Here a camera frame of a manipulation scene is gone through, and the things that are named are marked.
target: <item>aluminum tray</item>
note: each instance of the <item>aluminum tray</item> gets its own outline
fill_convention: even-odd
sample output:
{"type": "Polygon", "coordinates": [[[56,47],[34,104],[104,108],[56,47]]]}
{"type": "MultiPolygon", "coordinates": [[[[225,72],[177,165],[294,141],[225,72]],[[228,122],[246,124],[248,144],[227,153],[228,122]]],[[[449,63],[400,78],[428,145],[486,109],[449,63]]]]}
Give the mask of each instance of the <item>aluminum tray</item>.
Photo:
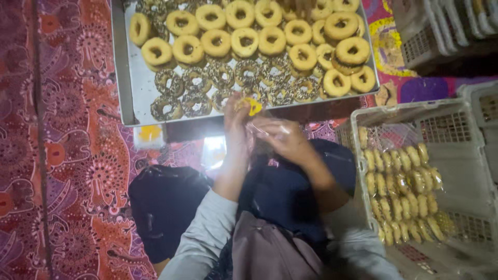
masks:
{"type": "MultiPolygon", "coordinates": [[[[158,122],[152,117],[152,115],[150,114],[150,104],[152,104],[152,102],[157,97],[160,96],[160,93],[158,92],[154,84],[155,73],[150,71],[146,67],[142,59],[140,49],[128,39],[129,22],[131,16],[135,13],[135,6],[136,6],[136,1],[133,0],[132,1],[111,0],[114,62],[116,66],[116,80],[118,83],[118,94],[119,94],[119,101],[121,107],[122,123],[126,127],[138,127],[138,126],[154,125],[161,123],[187,121],[193,119],[204,119],[204,118],[211,118],[223,115],[221,113],[218,113],[216,110],[212,109],[209,115],[195,117],[195,118],[187,118],[186,116],[183,116],[182,118],[177,120],[158,122]]],[[[365,10],[363,9],[363,4],[361,1],[357,13],[365,21],[365,35],[363,36],[363,38],[370,43],[370,48],[373,50],[367,17],[365,15],[365,10]]],[[[171,35],[170,43],[172,44],[173,41],[174,39],[173,36],[171,35]]],[[[232,59],[228,64],[234,67],[236,61],[232,59]]],[[[375,73],[375,86],[370,92],[361,95],[374,94],[379,90],[377,68],[375,66],[373,53],[371,53],[367,65],[371,67],[375,73]]],[[[177,66],[174,69],[174,71],[179,75],[183,73],[183,69],[180,66],[177,66]]],[[[235,83],[233,89],[240,90],[241,88],[235,83]]],[[[211,95],[215,91],[216,88],[212,87],[211,90],[209,90],[209,92],[207,93],[207,95],[211,97],[211,95]]],[[[268,106],[267,109],[271,110],[275,108],[309,105],[314,103],[329,102],[333,100],[351,98],[357,96],[359,95],[350,92],[347,95],[339,98],[333,98],[327,100],[322,100],[321,98],[317,98],[315,101],[309,103],[294,102],[293,104],[286,106],[278,106],[278,107],[268,106]]]]}

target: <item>person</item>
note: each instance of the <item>person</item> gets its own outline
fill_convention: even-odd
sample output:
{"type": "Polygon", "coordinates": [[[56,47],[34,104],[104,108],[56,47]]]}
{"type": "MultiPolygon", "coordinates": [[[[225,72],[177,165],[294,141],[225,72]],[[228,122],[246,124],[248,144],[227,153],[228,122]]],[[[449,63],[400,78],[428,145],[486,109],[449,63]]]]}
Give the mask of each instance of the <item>person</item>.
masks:
{"type": "Polygon", "coordinates": [[[129,187],[159,279],[402,279],[341,188],[355,183],[352,153],[308,141],[298,123],[256,117],[265,132],[256,136],[282,158],[279,167],[267,157],[253,163],[249,108],[235,111],[237,101],[226,105],[227,154],[214,182],[189,167],[153,165],[129,187]]]}

